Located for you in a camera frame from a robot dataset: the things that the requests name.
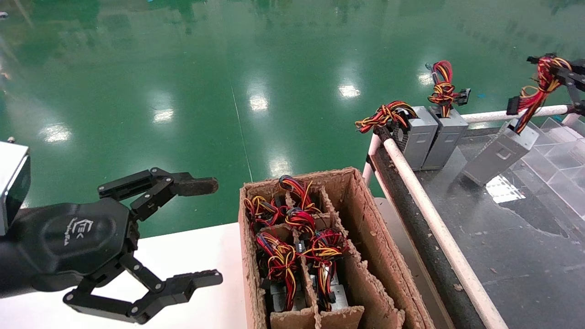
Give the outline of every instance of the metal power supply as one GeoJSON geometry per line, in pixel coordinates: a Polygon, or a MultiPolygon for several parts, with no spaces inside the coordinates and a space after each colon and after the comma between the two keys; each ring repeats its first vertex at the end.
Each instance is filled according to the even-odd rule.
{"type": "Polygon", "coordinates": [[[526,126],[517,134],[509,128],[515,126],[516,122],[517,119],[506,122],[477,156],[465,165],[463,168],[465,176],[478,185],[485,185],[532,149],[538,133],[526,126]]]}
{"type": "Polygon", "coordinates": [[[431,150],[422,165],[422,170],[438,170],[445,166],[469,124],[455,109],[449,111],[448,118],[439,117],[441,115],[440,107],[432,106],[429,112],[439,126],[431,150]]]}
{"type": "Polygon", "coordinates": [[[392,122],[380,130],[380,139],[387,130],[412,170],[420,170],[431,148],[438,124],[424,106],[412,107],[418,118],[408,120],[408,128],[392,122]]]}

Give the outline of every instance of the wire harness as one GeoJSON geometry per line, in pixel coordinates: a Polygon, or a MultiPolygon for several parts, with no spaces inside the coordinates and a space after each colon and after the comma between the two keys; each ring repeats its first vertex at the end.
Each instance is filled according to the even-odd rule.
{"type": "Polygon", "coordinates": [[[292,310],[294,296],[297,291],[294,272],[298,269],[296,263],[298,254],[293,246],[286,244],[268,232],[258,233],[256,243],[267,255],[268,280],[285,282],[287,288],[285,310],[292,310]]]}
{"type": "Polygon", "coordinates": [[[331,280],[336,272],[335,261],[343,257],[347,250],[347,240],[343,234],[332,228],[325,228],[315,233],[311,239],[311,248],[302,253],[315,261],[317,268],[317,298],[325,311],[331,311],[335,295],[331,292],[331,280]]]}
{"type": "Polygon", "coordinates": [[[526,109],[512,130],[520,134],[532,116],[542,107],[548,96],[562,85],[556,72],[562,68],[573,71],[571,64],[557,55],[550,53],[542,57],[529,57],[527,61],[536,64],[538,85],[528,85],[520,90],[520,96],[510,98],[508,102],[508,113],[517,114],[520,110],[526,109]]]}
{"type": "Polygon", "coordinates": [[[403,101],[394,101],[381,105],[376,113],[364,120],[356,121],[356,131],[366,133],[377,126],[385,126],[388,122],[398,122],[408,128],[408,120],[417,118],[412,107],[403,101]]]}
{"type": "Polygon", "coordinates": [[[289,209],[284,222],[288,226],[296,228],[300,233],[308,234],[309,238],[315,235],[315,220],[308,212],[300,208],[289,209]]]}
{"type": "Polygon", "coordinates": [[[244,205],[250,217],[250,229],[252,231],[255,231],[255,224],[260,228],[276,225],[278,220],[283,218],[284,213],[288,210],[288,207],[285,205],[277,207],[274,199],[268,202],[261,196],[244,199],[244,205]]]}
{"type": "Polygon", "coordinates": [[[428,97],[429,102],[440,106],[441,117],[448,118],[449,112],[453,108],[453,102],[460,106],[467,104],[471,89],[454,92],[455,86],[451,83],[453,80],[453,68],[449,61],[441,60],[432,66],[427,65],[427,68],[430,69],[435,82],[433,93],[428,97]]]}
{"type": "Polygon", "coordinates": [[[311,181],[305,186],[289,175],[282,175],[278,180],[278,185],[280,185],[282,189],[289,191],[300,200],[300,208],[302,210],[310,214],[317,214],[320,213],[321,210],[315,206],[315,203],[311,201],[311,197],[309,196],[309,190],[312,183],[313,182],[311,181]]]}

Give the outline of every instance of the cardboard divider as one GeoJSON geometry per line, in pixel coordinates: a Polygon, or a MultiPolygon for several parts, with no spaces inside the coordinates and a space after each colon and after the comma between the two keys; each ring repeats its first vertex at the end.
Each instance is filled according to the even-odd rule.
{"type": "Polygon", "coordinates": [[[286,200],[287,206],[289,208],[293,208],[295,206],[295,202],[292,199],[293,199],[293,197],[291,197],[291,193],[289,191],[287,191],[285,194],[285,200],[286,200]]]}
{"type": "Polygon", "coordinates": [[[312,310],[313,318],[315,319],[315,329],[321,328],[321,318],[319,317],[319,306],[317,305],[317,293],[313,289],[313,281],[309,277],[309,267],[307,266],[307,259],[301,258],[302,278],[305,284],[305,297],[307,297],[307,305],[312,310]]]}
{"type": "MultiPolygon", "coordinates": [[[[322,215],[322,217],[329,217],[331,227],[342,231],[344,236],[348,238],[349,231],[343,226],[325,186],[321,185],[319,189],[324,207],[328,211],[328,214],[322,215]]],[[[339,197],[339,200],[345,201],[345,196],[339,197]]],[[[338,266],[338,272],[341,272],[343,268],[345,271],[339,273],[338,276],[340,282],[344,277],[347,283],[345,288],[348,302],[353,299],[355,304],[363,307],[361,309],[341,309],[336,312],[321,312],[321,321],[325,325],[322,328],[327,329],[326,327],[331,325],[329,328],[357,329],[362,314],[364,314],[362,328],[402,328],[404,311],[399,311],[394,307],[394,300],[386,293],[381,282],[368,271],[367,261],[362,262],[362,256],[357,251],[353,241],[348,241],[347,244],[348,250],[344,255],[343,262],[338,261],[342,265],[338,266]],[[347,320],[348,316],[354,320],[353,323],[347,320]]]]}
{"type": "Polygon", "coordinates": [[[349,181],[339,201],[332,201],[332,206],[339,214],[340,224],[347,229],[349,238],[356,243],[362,258],[368,261],[369,271],[394,297],[396,306],[405,310],[406,327],[434,328],[398,246],[384,225],[375,203],[368,197],[369,191],[364,190],[358,179],[361,181],[362,177],[354,177],[349,181]]]}
{"type": "Polygon", "coordinates": [[[309,189],[309,196],[311,197],[311,201],[315,203],[315,206],[319,210],[321,210],[323,213],[327,213],[325,205],[328,198],[325,190],[320,184],[315,182],[311,184],[311,188],[309,189]]]}
{"type": "MultiPolygon", "coordinates": [[[[292,235],[294,237],[294,243],[295,245],[298,245],[299,243],[299,236],[301,235],[301,233],[299,231],[297,231],[296,229],[292,229],[292,235]]],[[[307,303],[307,307],[313,309],[313,305],[316,305],[317,303],[317,298],[315,293],[313,292],[312,289],[312,282],[311,282],[311,278],[309,277],[309,269],[307,267],[307,260],[304,257],[299,257],[299,265],[300,265],[300,269],[299,269],[299,273],[301,275],[301,282],[300,284],[302,284],[303,287],[303,291],[305,293],[305,302],[307,303]]]]}
{"type": "Polygon", "coordinates": [[[322,312],[320,316],[321,329],[356,329],[360,324],[363,313],[363,306],[352,306],[341,310],[322,312]]]}
{"type": "Polygon", "coordinates": [[[306,308],[300,311],[270,313],[271,329],[318,329],[315,326],[315,313],[306,308]]]}

